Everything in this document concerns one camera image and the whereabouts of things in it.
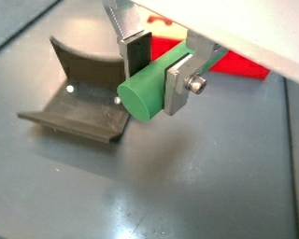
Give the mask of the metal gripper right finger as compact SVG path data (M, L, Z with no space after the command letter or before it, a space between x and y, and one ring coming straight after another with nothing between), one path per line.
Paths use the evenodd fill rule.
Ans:
M187 104L189 93L203 92L207 80L201 74L220 58L220 46L192 30L181 46L184 53L165 69L163 111L169 116Z

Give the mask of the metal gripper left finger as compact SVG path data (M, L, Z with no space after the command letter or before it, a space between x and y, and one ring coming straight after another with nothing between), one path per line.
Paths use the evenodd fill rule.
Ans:
M103 7L117 35L125 77L151 63L152 33L141 24L139 7L129 0L103 0Z

